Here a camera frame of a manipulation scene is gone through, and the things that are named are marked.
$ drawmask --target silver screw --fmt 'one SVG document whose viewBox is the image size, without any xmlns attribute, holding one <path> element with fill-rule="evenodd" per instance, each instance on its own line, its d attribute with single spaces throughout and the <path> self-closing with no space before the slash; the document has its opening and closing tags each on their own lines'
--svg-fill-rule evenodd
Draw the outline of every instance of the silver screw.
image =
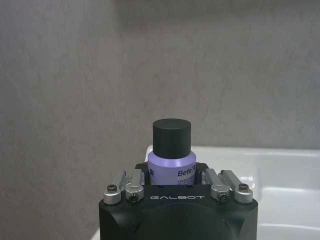
<svg viewBox="0 0 320 240">
<path fill-rule="evenodd" d="M 136 204 L 139 200 L 139 196 L 136 193 L 133 193 L 129 196 L 128 201 L 130 204 Z"/>
<path fill-rule="evenodd" d="M 109 193 L 115 193 L 117 191 L 117 185 L 110 184 L 106 189 Z"/>
<path fill-rule="evenodd" d="M 228 201 L 228 196 L 226 195 L 226 194 L 221 194 L 220 196 L 219 196 L 219 202 L 220 203 L 226 203 Z"/>
<path fill-rule="evenodd" d="M 248 192 L 249 191 L 248 184 L 240 183 L 239 184 L 239 190 L 240 190 L 240 192 Z"/>
</svg>

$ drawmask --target metal bracket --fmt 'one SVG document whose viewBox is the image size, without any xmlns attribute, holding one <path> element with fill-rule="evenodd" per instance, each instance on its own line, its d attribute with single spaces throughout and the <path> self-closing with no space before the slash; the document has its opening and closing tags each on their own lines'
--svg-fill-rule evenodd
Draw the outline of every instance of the metal bracket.
<svg viewBox="0 0 320 240">
<path fill-rule="evenodd" d="M 225 203 L 229 199 L 230 187 L 222 183 L 221 179 L 212 168 L 207 168 L 202 172 L 201 183 L 211 185 L 211 197 L 220 203 Z"/>
<path fill-rule="evenodd" d="M 253 192 L 249 186 L 242 183 L 231 170 L 222 170 L 219 173 L 225 184 L 228 184 L 234 192 L 234 199 L 241 204 L 249 204 L 253 201 Z"/>
<path fill-rule="evenodd" d="M 136 204 L 144 198 L 145 173 L 141 169 L 134 169 L 131 177 L 131 182 L 124 187 L 125 198 L 131 204 Z"/>
<path fill-rule="evenodd" d="M 113 205 L 121 201 L 121 192 L 124 190 L 125 184 L 128 182 L 125 171 L 118 172 L 112 179 L 112 182 L 103 194 L 105 204 Z"/>
</svg>

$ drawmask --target white sink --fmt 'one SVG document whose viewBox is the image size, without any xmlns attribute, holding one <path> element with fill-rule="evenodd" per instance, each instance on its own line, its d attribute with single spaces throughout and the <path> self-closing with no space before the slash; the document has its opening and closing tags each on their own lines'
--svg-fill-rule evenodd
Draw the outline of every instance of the white sink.
<svg viewBox="0 0 320 240">
<path fill-rule="evenodd" d="M 258 201 L 258 240 L 320 239 L 320 150 L 194 146 L 197 162 L 232 170 Z M 147 154 L 152 151 L 149 146 Z M 92 239 L 99 239 L 97 232 Z"/>
</svg>

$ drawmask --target bottle label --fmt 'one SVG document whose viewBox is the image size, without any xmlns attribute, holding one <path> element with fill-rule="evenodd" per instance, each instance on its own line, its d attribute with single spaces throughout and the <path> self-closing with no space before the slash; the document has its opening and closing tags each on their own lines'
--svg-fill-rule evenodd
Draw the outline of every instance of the bottle label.
<svg viewBox="0 0 320 240">
<path fill-rule="evenodd" d="M 161 167 L 148 163 L 151 184 L 192 185 L 195 183 L 196 163 L 184 167 Z"/>
</svg>

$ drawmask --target lavender bottle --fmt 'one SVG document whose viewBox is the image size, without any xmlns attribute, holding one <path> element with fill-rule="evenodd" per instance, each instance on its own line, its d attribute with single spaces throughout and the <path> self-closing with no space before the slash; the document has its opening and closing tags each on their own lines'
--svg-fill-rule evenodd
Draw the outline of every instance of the lavender bottle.
<svg viewBox="0 0 320 240">
<path fill-rule="evenodd" d="M 151 184 L 192 185 L 196 155 L 191 151 L 191 123 L 167 118 L 153 123 L 153 151 L 148 155 Z"/>
</svg>

